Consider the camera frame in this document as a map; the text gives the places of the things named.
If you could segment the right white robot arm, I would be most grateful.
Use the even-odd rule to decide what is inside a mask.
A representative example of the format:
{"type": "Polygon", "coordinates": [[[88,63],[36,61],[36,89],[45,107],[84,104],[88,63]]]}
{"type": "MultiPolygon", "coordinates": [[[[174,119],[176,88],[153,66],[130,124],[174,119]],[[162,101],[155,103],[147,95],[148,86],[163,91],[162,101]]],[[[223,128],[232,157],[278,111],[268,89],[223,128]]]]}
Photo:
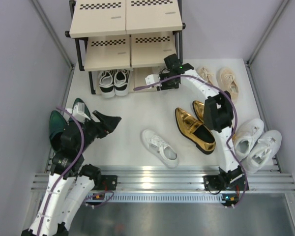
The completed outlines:
{"type": "Polygon", "coordinates": [[[176,54],[165,57],[164,62],[167,71],[159,74],[161,89],[184,85],[204,100],[192,102],[194,115],[182,108],[175,109],[178,130],[202,153],[212,154],[216,148],[221,152],[219,174],[205,177],[206,191],[216,195],[224,190],[240,189],[238,185],[245,183],[245,174],[232,142],[237,115],[231,95],[206,82],[192,65],[181,63],[176,54]]]}

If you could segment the white sneaker one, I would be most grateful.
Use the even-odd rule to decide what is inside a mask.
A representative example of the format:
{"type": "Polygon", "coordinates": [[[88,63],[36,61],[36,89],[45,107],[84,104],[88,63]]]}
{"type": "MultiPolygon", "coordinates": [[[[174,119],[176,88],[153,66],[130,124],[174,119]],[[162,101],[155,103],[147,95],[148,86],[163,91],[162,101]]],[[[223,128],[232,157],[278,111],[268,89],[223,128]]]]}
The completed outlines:
{"type": "Polygon", "coordinates": [[[156,132],[145,129],[141,132],[141,141],[145,148],[155,155],[166,167],[173,169],[178,166],[179,158],[172,146],[156,132]]]}

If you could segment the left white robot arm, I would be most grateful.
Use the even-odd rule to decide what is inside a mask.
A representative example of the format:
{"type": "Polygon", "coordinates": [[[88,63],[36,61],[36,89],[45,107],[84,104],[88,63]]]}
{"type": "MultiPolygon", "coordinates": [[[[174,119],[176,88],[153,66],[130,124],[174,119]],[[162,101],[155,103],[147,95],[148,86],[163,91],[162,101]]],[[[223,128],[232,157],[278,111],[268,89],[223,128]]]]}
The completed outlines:
{"type": "Polygon", "coordinates": [[[50,168],[46,192],[37,215],[23,236],[67,236],[72,221],[91,190],[102,185],[101,170],[85,165],[83,152],[96,139],[111,134],[121,117],[93,114],[99,121],[87,116],[78,107],[64,109],[69,116],[60,137],[60,150],[50,168]]]}

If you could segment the black white sneaker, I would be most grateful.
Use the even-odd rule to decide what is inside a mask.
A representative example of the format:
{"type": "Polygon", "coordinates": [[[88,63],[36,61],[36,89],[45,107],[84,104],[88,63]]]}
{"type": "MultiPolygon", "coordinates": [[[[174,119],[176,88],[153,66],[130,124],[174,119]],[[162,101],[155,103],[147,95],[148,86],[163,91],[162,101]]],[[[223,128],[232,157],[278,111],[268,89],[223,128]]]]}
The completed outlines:
{"type": "Polygon", "coordinates": [[[114,74],[115,70],[103,70],[98,75],[99,88],[104,98],[115,96],[114,74]]]}
{"type": "Polygon", "coordinates": [[[126,96],[129,91],[129,76],[130,71],[123,69],[117,70],[114,75],[114,88],[117,96],[126,96]]]}

